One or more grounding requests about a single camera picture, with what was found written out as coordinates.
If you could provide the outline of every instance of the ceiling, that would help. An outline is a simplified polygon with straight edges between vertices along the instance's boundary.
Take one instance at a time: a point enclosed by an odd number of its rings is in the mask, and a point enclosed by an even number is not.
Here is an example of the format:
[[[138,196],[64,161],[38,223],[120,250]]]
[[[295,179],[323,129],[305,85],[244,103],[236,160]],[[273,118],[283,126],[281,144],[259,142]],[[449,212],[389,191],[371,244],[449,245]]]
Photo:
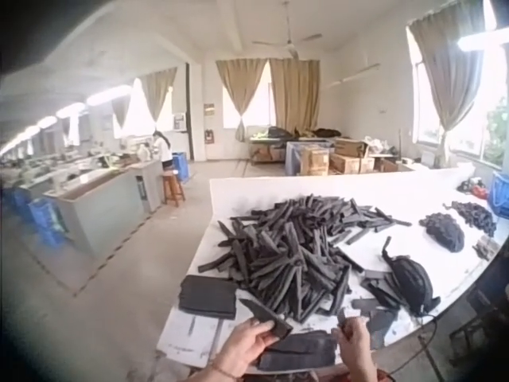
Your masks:
[[[322,39],[302,49],[333,51],[401,1],[291,0],[292,34],[297,40],[322,33]],[[0,83],[1,141],[63,106],[136,76],[185,61],[200,62],[205,54],[241,57],[254,48],[253,40],[284,42],[287,38],[281,0],[80,2],[91,4],[45,35],[44,23],[31,21],[38,29],[25,34],[50,36],[53,45],[33,51],[30,39],[10,42],[28,41],[21,56],[31,57],[10,67],[31,65],[4,76]],[[47,6],[62,3],[45,2]],[[53,17],[65,18],[61,11]],[[265,54],[272,53],[277,52],[267,49]]]

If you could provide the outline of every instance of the hand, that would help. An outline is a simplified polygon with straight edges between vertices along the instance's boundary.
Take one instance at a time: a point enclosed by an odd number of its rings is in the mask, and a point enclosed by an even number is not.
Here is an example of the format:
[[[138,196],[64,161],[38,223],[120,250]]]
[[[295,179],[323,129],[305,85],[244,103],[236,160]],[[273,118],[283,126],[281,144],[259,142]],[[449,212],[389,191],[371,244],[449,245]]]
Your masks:
[[[347,318],[342,328],[333,329],[332,335],[340,344],[341,359],[352,374],[360,380],[376,380],[376,367],[371,358],[370,335],[361,317]]]
[[[273,327],[272,321],[260,323],[254,318],[237,325],[214,360],[216,366],[240,378],[249,364],[278,340],[270,332]]]

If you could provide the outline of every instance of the white cutting table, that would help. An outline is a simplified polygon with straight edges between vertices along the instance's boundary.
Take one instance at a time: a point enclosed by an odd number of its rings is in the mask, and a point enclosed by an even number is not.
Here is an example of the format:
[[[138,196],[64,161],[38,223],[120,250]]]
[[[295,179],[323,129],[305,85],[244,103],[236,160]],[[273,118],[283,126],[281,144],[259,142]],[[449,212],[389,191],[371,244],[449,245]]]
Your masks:
[[[386,214],[411,222],[412,227],[394,226],[380,233],[370,232],[353,245],[340,244],[340,247],[366,269],[388,271],[381,259],[381,250],[387,236],[392,236],[388,248],[389,255],[410,255],[429,273],[433,284],[434,297],[441,297],[441,304],[431,312],[438,315],[453,304],[488,266],[489,262],[480,259],[472,248],[484,234],[470,228],[454,210],[445,210],[443,204],[452,201],[474,201],[487,207],[485,201],[473,196],[458,193],[455,188],[473,175],[473,168],[462,167],[425,172],[373,173],[364,175],[340,175],[331,177],[258,177],[211,180],[213,217],[205,230],[188,274],[196,274],[197,267],[222,255],[224,248],[217,243],[224,239],[217,220],[224,223],[230,216],[248,214],[252,209],[268,209],[276,201],[303,195],[354,197],[358,205],[373,205]],[[451,253],[436,243],[425,233],[418,221],[434,212],[447,212],[453,215],[465,234],[463,251]],[[495,241],[500,245],[509,235],[509,221],[498,219]],[[220,277],[217,271],[204,273]],[[354,298],[372,298],[360,285],[361,277],[351,273],[349,285],[352,293],[347,295],[343,306],[350,306]],[[238,296],[251,297],[246,291],[238,290]],[[165,324],[157,349],[174,361],[189,366],[203,368],[220,350],[224,341],[240,322],[252,317],[251,312],[237,301],[237,315],[234,321],[199,317],[186,314],[174,306]],[[430,321],[412,318],[405,310],[400,310],[397,320],[385,337],[390,345],[413,333],[421,325]],[[310,329],[330,329],[337,326],[335,318],[313,315],[304,325],[289,320],[293,333]],[[337,363],[341,362],[340,354]]]

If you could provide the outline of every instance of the stacked cardboard box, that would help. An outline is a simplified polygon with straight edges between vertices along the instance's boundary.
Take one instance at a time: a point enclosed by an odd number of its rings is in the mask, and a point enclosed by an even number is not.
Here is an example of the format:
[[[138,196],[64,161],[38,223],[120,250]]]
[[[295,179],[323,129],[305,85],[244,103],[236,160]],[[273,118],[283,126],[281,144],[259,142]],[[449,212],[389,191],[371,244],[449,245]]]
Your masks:
[[[306,146],[301,152],[301,175],[328,175],[328,149]]]
[[[331,167],[340,173],[370,173],[375,159],[367,156],[368,149],[363,141],[338,138],[334,141],[334,154],[330,156]]]

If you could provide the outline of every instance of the cable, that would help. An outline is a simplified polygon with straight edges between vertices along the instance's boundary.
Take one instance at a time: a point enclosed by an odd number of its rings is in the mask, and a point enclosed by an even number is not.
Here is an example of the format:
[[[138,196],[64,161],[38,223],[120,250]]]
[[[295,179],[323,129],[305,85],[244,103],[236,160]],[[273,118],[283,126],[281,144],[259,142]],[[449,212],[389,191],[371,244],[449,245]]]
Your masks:
[[[431,337],[429,338],[429,340],[422,346],[422,348],[416,352],[412,357],[410,357],[410,359],[408,359],[408,361],[406,361],[405,363],[403,363],[401,366],[399,366],[397,369],[393,370],[392,372],[389,372],[389,376],[392,378],[392,375],[395,374],[396,372],[399,372],[401,369],[403,369],[405,366],[407,366],[411,361],[413,361],[415,358],[419,357],[422,352],[424,352],[425,350],[428,349],[428,346],[429,344],[431,343],[431,341],[435,338],[435,334],[437,334],[437,329],[438,329],[438,323],[437,323],[437,316],[433,316],[432,314],[427,314],[426,316],[424,317],[433,317],[433,320],[431,321],[434,325],[433,327],[433,332],[431,333]]]

